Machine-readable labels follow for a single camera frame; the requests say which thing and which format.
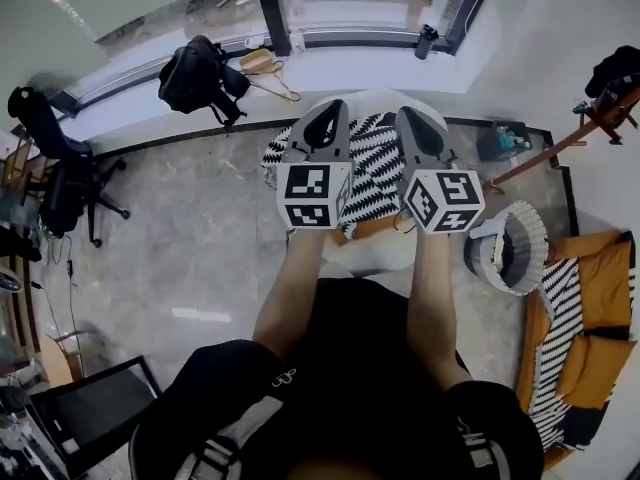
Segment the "gray marble floor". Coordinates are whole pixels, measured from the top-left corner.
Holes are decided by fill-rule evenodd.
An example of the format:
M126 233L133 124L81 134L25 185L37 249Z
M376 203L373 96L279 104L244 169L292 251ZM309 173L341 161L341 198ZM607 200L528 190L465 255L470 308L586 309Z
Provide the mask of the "gray marble floor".
M125 155L127 170L114 175L108 193L131 210L131 219L98 210L101 249L89 243L86 220L79 222L71 233L71 290L65 266L69 241L43 243L43 252L48 248L61 261L56 265L49 254L49 261L32 266L32 278L46 287L60 331L72 329L71 291L77 327L95 331L94 339L107 345L104 357L87 361L88 371L144 354L166 388L197 347L251 335L285 253L284 226L259 165L277 132L198 138ZM451 127L460 167L483 176L506 170L508 162L477 161L478 133ZM538 151L542 141L535 141ZM524 199L540 211L552 237L568 233L562 179L548 164L504 188L506 195L487 200L487 215ZM453 250L460 353L474 377L513 386L523 300L466 269L462 237L454 237ZM389 276L408 286L411 269ZM34 290L33 297L39 333L55 335L44 294ZM100 468L92 471L96 478L127 478L126 454L119 452Z

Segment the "person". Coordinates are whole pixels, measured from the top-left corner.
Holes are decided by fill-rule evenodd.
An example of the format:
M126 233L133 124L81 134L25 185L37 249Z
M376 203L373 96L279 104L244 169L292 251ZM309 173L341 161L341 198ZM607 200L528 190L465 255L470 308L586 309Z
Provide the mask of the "person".
M134 479L539 479L540 437L456 353L449 238L418 232L407 300L320 279L299 229L251 341L198 349L130 444Z

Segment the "white cube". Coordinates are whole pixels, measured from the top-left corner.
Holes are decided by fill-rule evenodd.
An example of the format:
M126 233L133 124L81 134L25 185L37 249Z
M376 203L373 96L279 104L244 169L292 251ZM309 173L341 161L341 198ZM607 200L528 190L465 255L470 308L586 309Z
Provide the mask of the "white cube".
M425 233L467 231L484 210L475 171L417 169L404 200Z
M351 162L278 164L276 200L289 228L335 229L351 196Z

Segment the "black sleeve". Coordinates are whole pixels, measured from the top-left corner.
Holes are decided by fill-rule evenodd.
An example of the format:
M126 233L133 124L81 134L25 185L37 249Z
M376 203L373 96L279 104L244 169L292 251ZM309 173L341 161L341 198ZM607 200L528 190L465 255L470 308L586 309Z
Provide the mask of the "black sleeve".
M445 400L457 416L476 473L472 478L542 477L540 436L511 389L493 382L468 381L447 391Z
M196 350L136 431L129 453L134 478L173 480L189 454L259 401L281 369L270 350L252 341Z

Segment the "black t-shirt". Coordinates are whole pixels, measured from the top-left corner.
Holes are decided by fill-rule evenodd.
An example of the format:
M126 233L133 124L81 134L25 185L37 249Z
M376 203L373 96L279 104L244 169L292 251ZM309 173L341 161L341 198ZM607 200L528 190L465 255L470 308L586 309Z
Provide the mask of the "black t-shirt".
M197 350L136 432L134 478L173 480L207 441L234 449L242 480L285 478L305 458L383 478L540 478L540 438L514 393L477 381L443 393L408 348L406 313L407 299L377 283L320 280L289 364L250 341ZM216 438L265 397L282 403L240 449Z

